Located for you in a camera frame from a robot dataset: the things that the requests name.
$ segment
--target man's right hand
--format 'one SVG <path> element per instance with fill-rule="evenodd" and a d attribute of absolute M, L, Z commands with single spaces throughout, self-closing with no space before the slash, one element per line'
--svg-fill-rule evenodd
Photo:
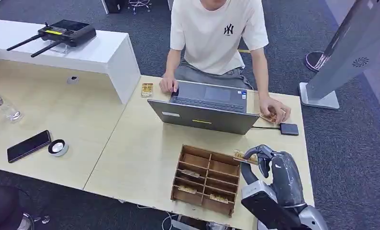
<path fill-rule="evenodd" d="M 165 73 L 162 80 L 159 82 L 162 92 L 177 92 L 178 81 L 175 79 L 174 74 Z"/>

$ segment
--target controller screen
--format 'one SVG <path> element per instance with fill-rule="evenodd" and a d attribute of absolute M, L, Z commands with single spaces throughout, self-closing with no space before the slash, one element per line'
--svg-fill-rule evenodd
<path fill-rule="evenodd" d="M 61 20 L 60 22 L 57 22 L 51 26 L 62 28 L 62 29 L 67 29 L 67 30 L 77 31 L 77 30 L 83 29 L 84 27 L 86 27 L 88 25 L 89 24 L 86 24 L 86 23 L 78 23 L 78 22 L 69 21 L 69 20 Z"/>

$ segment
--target laptop keyboard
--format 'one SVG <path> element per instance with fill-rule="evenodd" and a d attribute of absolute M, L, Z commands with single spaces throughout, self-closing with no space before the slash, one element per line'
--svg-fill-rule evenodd
<path fill-rule="evenodd" d="M 194 105 L 198 107 L 226 110 L 226 111 L 239 112 L 239 113 L 244 112 L 244 107 L 237 104 L 209 102 L 209 101 L 184 98 L 184 97 L 172 97 L 171 102 L 176 103 L 176 104 Z"/>

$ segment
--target wooden compartment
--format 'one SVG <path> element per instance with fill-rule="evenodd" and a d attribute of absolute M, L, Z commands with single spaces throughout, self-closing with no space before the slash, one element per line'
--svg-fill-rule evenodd
<path fill-rule="evenodd" d="M 210 166 L 208 167 L 208 169 L 234 176 L 239 174 L 238 167 L 213 160 L 210 161 Z"/>
<path fill-rule="evenodd" d="M 194 172 L 202 177 L 205 177 L 207 175 L 207 168 L 199 167 L 192 164 L 187 164 L 181 161 L 179 161 L 178 163 L 178 170 Z"/>
<path fill-rule="evenodd" d="M 188 181 L 193 181 L 199 184 L 205 183 L 205 177 L 201 176 L 199 173 L 190 170 L 177 169 L 176 177 L 186 179 Z"/>
<path fill-rule="evenodd" d="M 207 178 L 206 186 L 222 189 L 228 192 L 236 193 L 238 185 L 226 181 L 221 181 L 213 178 Z"/>
<path fill-rule="evenodd" d="M 178 186 L 174 185 L 171 199 L 183 200 L 193 205 L 201 205 L 202 193 L 191 194 L 180 190 Z"/>
<path fill-rule="evenodd" d="M 201 205 L 229 216 L 234 212 L 236 194 L 205 187 Z"/>
<path fill-rule="evenodd" d="M 231 216 L 239 174 L 239 161 L 235 161 L 233 156 L 183 145 L 171 199 Z"/>
<path fill-rule="evenodd" d="M 216 180 L 220 180 L 220 181 L 226 181 L 226 182 L 233 183 L 236 185 L 238 185 L 238 180 L 239 180 L 239 176 L 234 176 L 231 174 L 226 174 L 226 173 L 218 172 L 214 170 L 208 171 L 208 177 L 216 179 Z"/>
<path fill-rule="evenodd" d="M 209 160 L 209 158 L 203 158 L 203 157 L 195 156 L 195 155 L 188 154 L 188 153 L 184 153 L 180 159 L 181 162 L 184 162 L 187 164 L 192 164 L 192 165 L 197 165 L 197 166 L 200 166 L 203 168 L 207 168 L 208 160 Z"/>

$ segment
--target floor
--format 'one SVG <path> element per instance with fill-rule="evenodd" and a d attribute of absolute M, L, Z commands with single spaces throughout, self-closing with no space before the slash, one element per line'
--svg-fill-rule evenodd
<path fill-rule="evenodd" d="M 262 0 L 271 92 L 297 95 L 298 83 L 314 76 L 303 58 L 324 49 L 337 30 L 330 1 Z M 49 0 L 1 0 L 0 19 L 29 23 L 71 19 L 99 30 L 128 32 L 141 73 L 161 76 L 169 49 L 170 14 L 166 0 L 152 2 L 151 12 L 140 9 L 134 16 L 127 9 L 105 15 L 99 0 L 56 5 Z M 242 56 L 244 73 L 254 82 L 250 56 Z M 361 74 L 336 91 L 339 110 L 302 108 L 315 204 L 330 229 L 380 229 L 380 96 L 373 89 L 368 74 Z M 39 230 L 159 229 L 167 216 L 8 172 L 0 171 L 0 184 L 27 191 L 34 200 L 32 211 L 52 216 Z M 23 201 L 28 205 L 28 198 Z"/>

